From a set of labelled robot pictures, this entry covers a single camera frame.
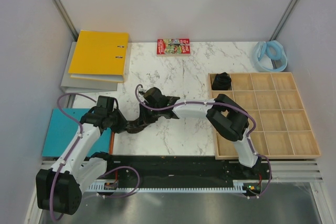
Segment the yellow binder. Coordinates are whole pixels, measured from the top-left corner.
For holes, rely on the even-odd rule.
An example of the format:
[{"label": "yellow binder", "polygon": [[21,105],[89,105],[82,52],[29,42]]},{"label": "yellow binder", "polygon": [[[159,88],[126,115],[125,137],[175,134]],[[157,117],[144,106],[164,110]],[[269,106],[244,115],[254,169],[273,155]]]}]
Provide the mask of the yellow binder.
[{"label": "yellow binder", "polygon": [[69,68],[71,77],[124,82],[128,39],[127,33],[81,30]]}]

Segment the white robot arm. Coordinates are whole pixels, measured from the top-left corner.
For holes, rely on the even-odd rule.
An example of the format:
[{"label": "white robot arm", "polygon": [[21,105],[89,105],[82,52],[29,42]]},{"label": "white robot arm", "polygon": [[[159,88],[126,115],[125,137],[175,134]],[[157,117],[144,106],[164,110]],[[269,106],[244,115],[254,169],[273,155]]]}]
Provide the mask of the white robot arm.
[{"label": "white robot arm", "polygon": [[[41,209],[49,209],[52,182],[60,169],[53,191],[53,208],[56,212],[74,214],[80,204],[81,196],[86,189],[106,172],[107,162],[101,158],[91,158],[82,166],[92,145],[98,140],[106,128],[115,133],[127,131],[134,134],[155,123],[159,117],[167,119],[200,118],[208,119],[218,133],[233,145],[238,153],[239,162],[244,167],[253,168],[259,158],[247,140],[247,116],[213,103],[229,104],[231,108],[243,109],[226,95],[220,94],[216,99],[186,101],[179,97],[162,95],[157,88],[142,93],[145,103],[140,103],[139,118],[127,121],[118,108],[115,98],[100,96],[97,106],[93,107],[80,120],[82,135],[78,130],[71,143],[53,164],[51,169],[41,169],[36,176],[37,202]],[[74,143],[80,135],[81,139],[75,147]]]}]

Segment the wooden compartment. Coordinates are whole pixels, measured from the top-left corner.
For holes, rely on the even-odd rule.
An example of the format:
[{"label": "wooden compartment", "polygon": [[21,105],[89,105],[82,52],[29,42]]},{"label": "wooden compartment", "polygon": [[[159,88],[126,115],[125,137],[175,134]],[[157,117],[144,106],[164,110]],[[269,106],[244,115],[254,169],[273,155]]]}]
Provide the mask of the wooden compartment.
[{"label": "wooden compartment", "polygon": [[[254,118],[254,120],[256,120],[257,127],[255,131],[263,131],[263,127],[262,127],[263,125],[261,123],[259,111],[258,110],[247,110],[246,112],[249,113]],[[252,129],[253,122],[250,119],[248,119],[248,123],[249,123],[249,128]]]},{"label": "wooden compartment", "polygon": [[280,110],[276,91],[256,91],[256,97],[260,110]]},{"label": "wooden compartment", "polygon": [[[228,91],[211,90],[215,76],[208,75],[209,96],[227,95],[256,120],[251,140],[257,152],[270,159],[321,155],[291,73],[231,73],[232,89]],[[216,158],[237,159],[233,143],[213,131]]]},{"label": "wooden compartment", "polygon": [[285,110],[283,113],[289,131],[310,130],[309,122],[304,110]]},{"label": "wooden compartment", "polygon": [[249,73],[232,73],[232,89],[237,90],[253,90],[252,79]]},{"label": "wooden compartment", "polygon": [[258,104],[253,91],[234,91],[235,102],[244,110],[257,110]]},{"label": "wooden compartment", "polygon": [[311,131],[289,132],[294,154],[312,155],[312,158],[320,154],[319,147]]},{"label": "wooden compartment", "polygon": [[269,73],[251,73],[254,90],[274,90],[272,76]]},{"label": "wooden compartment", "polygon": [[226,158],[235,158],[238,156],[238,153],[231,141],[223,138],[219,133],[216,133],[216,136],[219,156],[225,156]]},{"label": "wooden compartment", "polygon": [[269,155],[293,155],[288,132],[265,132]]},{"label": "wooden compartment", "polygon": [[303,109],[299,92],[296,90],[277,91],[279,102],[283,110]]},{"label": "wooden compartment", "polygon": [[228,97],[230,97],[232,100],[235,100],[233,97],[232,91],[211,91],[211,93],[212,93],[212,98],[216,98],[219,94],[225,94]]},{"label": "wooden compartment", "polygon": [[286,131],[286,124],[280,110],[260,110],[264,131]]},{"label": "wooden compartment", "polygon": [[251,140],[256,151],[263,155],[269,155],[263,132],[252,132]]},{"label": "wooden compartment", "polygon": [[277,90],[296,89],[292,73],[272,73],[272,78]]}]

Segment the metal floor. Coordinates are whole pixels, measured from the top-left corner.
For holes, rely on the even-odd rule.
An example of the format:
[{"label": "metal floor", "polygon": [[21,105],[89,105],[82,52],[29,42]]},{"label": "metal floor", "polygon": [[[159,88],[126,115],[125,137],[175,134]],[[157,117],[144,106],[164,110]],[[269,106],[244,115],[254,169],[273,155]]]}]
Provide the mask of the metal floor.
[{"label": "metal floor", "polygon": [[[44,211],[39,224],[52,223]],[[275,184],[260,199],[233,194],[138,193],[124,199],[83,200],[73,216],[59,223],[177,224],[177,223],[322,223],[309,183]]]}]

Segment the book cover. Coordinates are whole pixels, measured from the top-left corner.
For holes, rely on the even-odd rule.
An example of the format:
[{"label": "book cover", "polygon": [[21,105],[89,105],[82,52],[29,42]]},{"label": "book cover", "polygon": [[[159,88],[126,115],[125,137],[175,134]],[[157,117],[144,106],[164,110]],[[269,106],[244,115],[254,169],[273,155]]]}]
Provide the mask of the book cover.
[{"label": "book cover", "polygon": [[69,67],[72,78],[123,82],[129,35],[81,30]]},{"label": "book cover", "polygon": [[158,39],[156,54],[188,56],[190,55],[190,41],[189,39]]},{"label": "book cover", "polygon": [[[89,109],[63,109],[78,121]],[[42,157],[60,157],[68,147],[78,129],[77,123],[64,116],[59,109],[54,109],[44,143]],[[107,129],[93,144],[87,156],[95,152],[109,152],[111,130]]]}]

